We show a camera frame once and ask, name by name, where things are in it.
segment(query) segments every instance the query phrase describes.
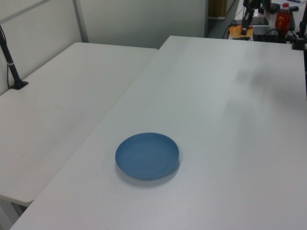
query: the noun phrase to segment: wall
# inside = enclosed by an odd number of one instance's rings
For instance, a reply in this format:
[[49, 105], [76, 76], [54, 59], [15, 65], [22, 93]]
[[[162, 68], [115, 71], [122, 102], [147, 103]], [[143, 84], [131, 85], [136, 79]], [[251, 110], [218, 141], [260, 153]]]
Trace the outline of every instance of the wall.
[[170, 35], [204, 37], [207, 0], [77, 0], [91, 43], [160, 48]]
[[[21, 79], [81, 41], [72, 0], [49, 0], [1, 26]], [[0, 95], [7, 89], [6, 60], [0, 51]]]

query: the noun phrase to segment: white table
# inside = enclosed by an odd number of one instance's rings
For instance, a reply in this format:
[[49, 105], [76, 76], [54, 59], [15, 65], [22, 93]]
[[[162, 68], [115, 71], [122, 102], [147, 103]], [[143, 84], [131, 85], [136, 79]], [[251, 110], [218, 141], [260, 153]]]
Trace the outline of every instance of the white table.
[[[243, 17], [243, 10], [241, 11], [241, 13], [239, 13], [240, 10], [243, 7], [243, 1], [244, 0], [240, 0], [240, 2], [238, 4], [238, 8], [237, 8], [237, 11], [236, 11], [236, 15], [237, 16], [235, 17], [235, 20], [241, 20], [242, 17]], [[305, 6], [306, 6], [306, 4], [301, 4], [301, 5], [299, 5], [299, 11], [293, 12], [293, 17], [294, 17], [294, 21], [295, 21], [295, 30], [296, 31], [299, 30], [299, 23], [303, 19]], [[264, 16], [263, 14], [258, 13], [258, 10], [255, 10], [254, 17], [263, 17], [263, 16]], [[270, 27], [275, 27], [276, 13], [268, 15], [267, 19], [268, 19], [269, 25], [254, 25], [254, 26], [270, 26]]]
[[[179, 169], [122, 173], [141, 132], [171, 137]], [[305, 230], [306, 139], [302, 52], [170, 37], [12, 230]]]
[[28, 206], [156, 49], [76, 43], [0, 97], [0, 198]]

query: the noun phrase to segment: bottle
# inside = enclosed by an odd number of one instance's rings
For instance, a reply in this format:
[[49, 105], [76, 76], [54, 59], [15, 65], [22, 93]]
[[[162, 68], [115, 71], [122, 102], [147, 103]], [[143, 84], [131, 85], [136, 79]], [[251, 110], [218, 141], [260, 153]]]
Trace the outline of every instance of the bottle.
[[277, 12], [275, 27], [278, 31], [283, 32], [284, 35], [287, 35], [291, 21], [291, 12], [289, 10], [289, 4], [284, 3]]

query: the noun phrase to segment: blue plate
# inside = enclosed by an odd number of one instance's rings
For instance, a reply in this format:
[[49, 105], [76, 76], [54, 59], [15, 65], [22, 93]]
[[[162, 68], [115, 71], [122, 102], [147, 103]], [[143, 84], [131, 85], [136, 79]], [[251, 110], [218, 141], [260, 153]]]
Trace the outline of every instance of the blue plate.
[[124, 140], [116, 150], [115, 161], [127, 175], [152, 180], [170, 173], [177, 165], [179, 149], [169, 137], [140, 133]]

